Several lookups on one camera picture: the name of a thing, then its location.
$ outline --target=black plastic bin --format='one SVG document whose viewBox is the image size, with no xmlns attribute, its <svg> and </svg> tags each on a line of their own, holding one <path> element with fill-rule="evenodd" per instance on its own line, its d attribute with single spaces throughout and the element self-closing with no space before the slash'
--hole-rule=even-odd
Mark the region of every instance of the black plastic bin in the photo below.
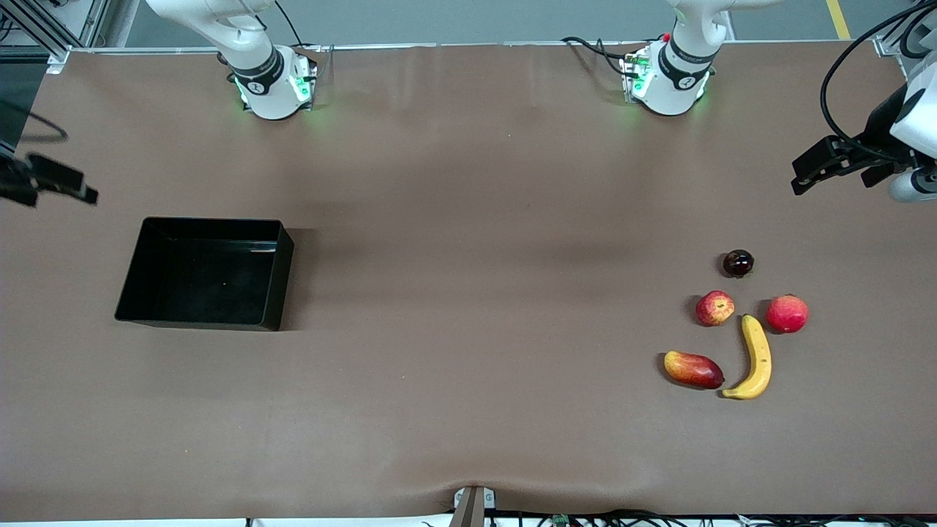
<svg viewBox="0 0 937 527">
<path fill-rule="evenodd" d="M 147 218 L 114 318 L 276 331 L 293 242 L 269 219 Z"/>
</svg>

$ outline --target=gray floor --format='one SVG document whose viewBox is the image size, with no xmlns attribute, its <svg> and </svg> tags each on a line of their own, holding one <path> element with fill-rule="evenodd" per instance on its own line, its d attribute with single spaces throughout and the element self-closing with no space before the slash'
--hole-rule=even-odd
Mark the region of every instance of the gray floor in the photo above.
<svg viewBox="0 0 937 527">
<path fill-rule="evenodd" d="M 608 40 L 653 38 L 674 23 L 663 0 L 280 0 L 300 37 L 317 44 L 446 44 L 558 40 L 569 35 Z M 840 0 L 854 37 L 911 0 Z M 294 38 L 275 9 L 261 14 L 276 43 Z M 825 0 L 786 0 L 737 11 L 736 37 L 746 40 L 835 39 Z M 203 46 L 204 39 L 161 20 L 141 0 L 127 47 Z"/>
</svg>

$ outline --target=yellow banana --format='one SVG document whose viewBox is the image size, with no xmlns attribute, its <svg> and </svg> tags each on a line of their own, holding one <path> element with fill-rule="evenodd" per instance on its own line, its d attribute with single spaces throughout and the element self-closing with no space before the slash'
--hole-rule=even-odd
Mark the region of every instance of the yellow banana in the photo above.
<svg viewBox="0 0 937 527">
<path fill-rule="evenodd" d="M 735 388 L 722 390 L 722 394 L 732 399 L 754 399 L 765 393 L 771 380 L 771 350 L 767 347 L 765 329 L 753 316 L 742 317 L 742 334 L 751 357 L 749 377 Z"/>
</svg>

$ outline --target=red apple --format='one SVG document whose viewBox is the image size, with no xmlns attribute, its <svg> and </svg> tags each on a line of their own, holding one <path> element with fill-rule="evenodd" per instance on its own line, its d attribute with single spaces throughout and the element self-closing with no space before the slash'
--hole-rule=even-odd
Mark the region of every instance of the red apple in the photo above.
<svg viewBox="0 0 937 527">
<path fill-rule="evenodd" d="M 708 357 L 682 352 L 667 352 L 663 368 L 678 383 L 714 390 L 725 381 L 722 370 Z"/>
<path fill-rule="evenodd" d="M 811 311 L 803 300 L 792 294 L 779 296 L 767 307 L 766 320 L 782 333 L 795 333 L 807 323 Z"/>
<path fill-rule="evenodd" d="M 702 325 L 719 325 L 729 320 L 736 312 L 736 303 L 732 297 L 722 291 L 709 292 L 696 303 L 696 318 Z"/>
</svg>

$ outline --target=brown paper mat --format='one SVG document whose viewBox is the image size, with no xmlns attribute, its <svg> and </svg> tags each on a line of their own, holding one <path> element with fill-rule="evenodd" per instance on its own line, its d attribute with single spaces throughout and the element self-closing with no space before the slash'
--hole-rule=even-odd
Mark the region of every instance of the brown paper mat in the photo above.
<svg viewBox="0 0 937 527">
<path fill-rule="evenodd" d="M 73 54 L 36 105 L 71 140 L 21 150 L 101 201 L 0 205 L 0 519 L 407 515 L 469 483 L 502 509 L 937 510 L 937 208 L 788 186 L 842 46 L 727 46 L 675 118 L 562 47 L 342 52 L 276 123 L 211 55 Z M 859 131 L 899 83 L 866 46 L 833 110 Z M 147 216 L 281 219 L 285 331 L 117 323 Z M 720 277 L 732 248 L 753 276 Z M 737 322 L 688 314 L 712 289 L 811 305 L 759 399 L 658 372 L 678 349 L 744 378 Z"/>
</svg>

